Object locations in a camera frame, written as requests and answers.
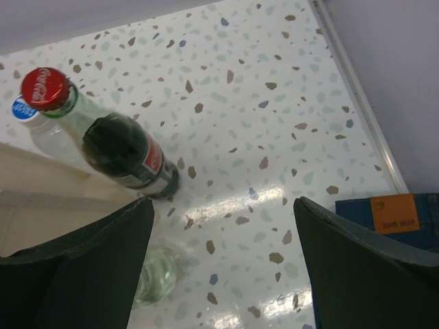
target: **clear plastic bottle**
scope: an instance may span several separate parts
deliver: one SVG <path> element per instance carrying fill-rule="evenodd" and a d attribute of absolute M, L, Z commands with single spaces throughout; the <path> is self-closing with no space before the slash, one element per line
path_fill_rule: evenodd
<path fill-rule="evenodd" d="M 87 173 L 96 173 L 83 159 L 71 137 L 54 120 L 31 108 L 20 95 L 12 103 L 12 116 L 27 127 L 35 146 L 49 157 Z"/>
<path fill-rule="evenodd" d="M 169 295 L 183 273 L 182 256 L 175 249 L 164 245 L 150 246 L 146 251 L 132 307 L 157 304 Z"/>

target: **coca-cola bottle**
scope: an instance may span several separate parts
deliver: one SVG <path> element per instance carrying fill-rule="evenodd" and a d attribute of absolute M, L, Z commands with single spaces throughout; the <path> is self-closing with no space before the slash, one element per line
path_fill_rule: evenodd
<path fill-rule="evenodd" d="M 176 166 L 130 117 L 97 105 L 63 73 L 28 73 L 21 94 L 29 106 L 56 120 L 95 170 L 151 198 L 171 197 L 180 185 Z"/>

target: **plastic bottle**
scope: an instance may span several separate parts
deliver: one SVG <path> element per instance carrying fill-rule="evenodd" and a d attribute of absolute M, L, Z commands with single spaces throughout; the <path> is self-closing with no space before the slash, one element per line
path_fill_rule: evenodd
<path fill-rule="evenodd" d="M 20 95 L 12 103 L 12 116 L 29 129 L 35 146 L 49 157 L 76 169 L 94 173 L 71 137 L 54 120 L 31 108 Z"/>

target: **wall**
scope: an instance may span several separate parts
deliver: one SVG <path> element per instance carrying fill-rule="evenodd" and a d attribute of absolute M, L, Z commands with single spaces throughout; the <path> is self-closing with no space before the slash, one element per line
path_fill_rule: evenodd
<path fill-rule="evenodd" d="M 439 1 L 326 0 L 411 192 L 439 192 Z"/>
<path fill-rule="evenodd" d="M 0 55 L 212 0 L 13 0 L 0 9 Z"/>

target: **glass bottle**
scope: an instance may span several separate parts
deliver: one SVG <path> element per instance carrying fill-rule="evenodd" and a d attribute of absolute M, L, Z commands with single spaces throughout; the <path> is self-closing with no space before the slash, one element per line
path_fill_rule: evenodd
<path fill-rule="evenodd" d="M 184 273 L 182 256 L 170 247 L 153 245 L 146 251 L 133 308 L 155 305 L 174 289 Z"/>
<path fill-rule="evenodd" d="M 29 129 L 34 145 L 44 154 L 81 171 L 95 173 L 70 136 L 54 120 L 27 105 L 21 95 L 12 103 L 11 111 L 12 116 Z"/>
<path fill-rule="evenodd" d="M 134 119 L 83 95 L 58 70 L 31 71 L 21 84 L 21 94 L 70 135 L 96 171 L 151 198 L 168 198 L 178 190 L 178 170 L 157 142 Z"/>

